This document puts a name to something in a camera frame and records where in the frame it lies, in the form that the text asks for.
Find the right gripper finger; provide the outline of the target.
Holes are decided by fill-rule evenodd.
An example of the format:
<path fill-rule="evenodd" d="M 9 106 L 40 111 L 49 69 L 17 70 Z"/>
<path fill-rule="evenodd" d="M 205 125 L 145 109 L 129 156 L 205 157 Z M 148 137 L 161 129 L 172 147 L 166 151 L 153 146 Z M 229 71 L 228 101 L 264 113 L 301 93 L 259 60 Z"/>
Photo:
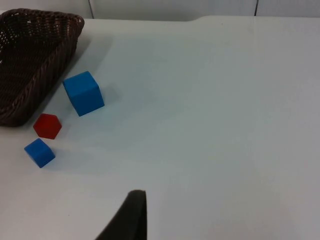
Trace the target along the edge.
<path fill-rule="evenodd" d="M 97 239 L 147 240 L 147 238 L 147 195 L 144 190 L 132 190 Z"/>

